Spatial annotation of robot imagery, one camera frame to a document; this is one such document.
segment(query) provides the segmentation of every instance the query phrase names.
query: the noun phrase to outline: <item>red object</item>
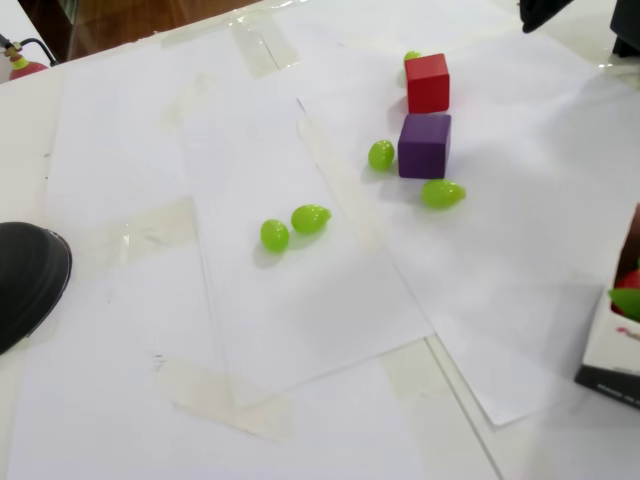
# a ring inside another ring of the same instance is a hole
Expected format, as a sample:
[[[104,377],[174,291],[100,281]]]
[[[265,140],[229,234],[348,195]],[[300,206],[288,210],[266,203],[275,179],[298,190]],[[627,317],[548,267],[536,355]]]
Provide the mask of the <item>red object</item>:
[[[640,270],[634,270],[633,272],[626,274],[616,282],[616,288],[633,288],[635,290],[640,290]],[[614,304],[611,304],[611,310],[616,312],[618,315],[624,316],[624,312]]]
[[[405,62],[409,113],[449,109],[449,70],[442,53]]]
[[[42,65],[41,63],[29,62],[20,54],[11,57],[9,60],[12,64],[14,64],[14,69],[9,75],[9,80],[15,80],[16,78],[21,78],[32,73],[41,72],[42,70],[47,69],[47,67]]]

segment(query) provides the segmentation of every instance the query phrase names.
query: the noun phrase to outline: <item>red fire extinguisher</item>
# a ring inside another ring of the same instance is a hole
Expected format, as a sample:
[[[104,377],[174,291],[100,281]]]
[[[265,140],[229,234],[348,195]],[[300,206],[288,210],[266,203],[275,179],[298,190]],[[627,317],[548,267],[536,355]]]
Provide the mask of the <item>red fire extinguisher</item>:
[[[9,40],[0,35],[0,43],[5,47],[4,56],[9,58],[9,61],[13,66],[13,70],[9,75],[9,80],[15,80],[16,78],[21,78],[26,75],[30,75],[32,73],[40,72],[47,69],[45,65],[42,65],[38,62],[30,62],[22,56],[20,52],[22,52],[23,46],[29,43],[37,43],[38,45],[40,45],[42,50],[44,50],[44,53],[47,55],[47,57],[49,57],[52,67],[58,65],[58,61],[49,52],[47,47],[45,47],[45,45],[36,38],[28,38],[22,42],[11,43]]]

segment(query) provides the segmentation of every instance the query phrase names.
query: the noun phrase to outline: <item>red cube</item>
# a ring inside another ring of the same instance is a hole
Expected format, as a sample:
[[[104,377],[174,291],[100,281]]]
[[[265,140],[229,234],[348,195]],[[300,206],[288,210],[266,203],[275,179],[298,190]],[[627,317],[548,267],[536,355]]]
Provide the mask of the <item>red cube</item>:
[[[405,62],[409,113],[444,112],[449,109],[449,70],[444,54]]]

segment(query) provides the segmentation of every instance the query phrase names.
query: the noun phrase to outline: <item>white box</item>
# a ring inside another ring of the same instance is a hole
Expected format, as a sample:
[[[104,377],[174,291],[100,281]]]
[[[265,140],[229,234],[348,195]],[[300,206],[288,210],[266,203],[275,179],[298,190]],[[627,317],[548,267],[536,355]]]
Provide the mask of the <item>white box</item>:
[[[617,280],[638,269],[640,258],[640,205],[620,253],[610,287],[596,309],[589,341],[576,375],[587,388],[640,409],[640,322],[611,309],[608,290]]]

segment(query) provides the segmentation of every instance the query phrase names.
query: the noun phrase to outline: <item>green plastic egg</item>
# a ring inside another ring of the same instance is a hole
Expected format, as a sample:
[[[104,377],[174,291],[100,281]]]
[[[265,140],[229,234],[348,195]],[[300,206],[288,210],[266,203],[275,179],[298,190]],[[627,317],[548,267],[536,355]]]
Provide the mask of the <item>green plastic egg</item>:
[[[291,225],[299,233],[316,233],[322,230],[330,218],[330,210],[319,205],[305,205],[293,212]]]
[[[406,62],[407,60],[413,60],[415,58],[420,58],[422,55],[420,55],[419,52],[414,52],[413,50],[410,52],[407,52],[407,54],[404,56],[404,61]]]
[[[267,220],[260,229],[260,240],[270,252],[284,252],[289,245],[289,230],[279,220]]]
[[[467,196],[467,191],[449,180],[431,180],[422,187],[422,201],[431,208],[444,209]]]
[[[369,150],[369,166],[374,170],[386,170],[393,163],[396,151],[388,140],[376,142]]]

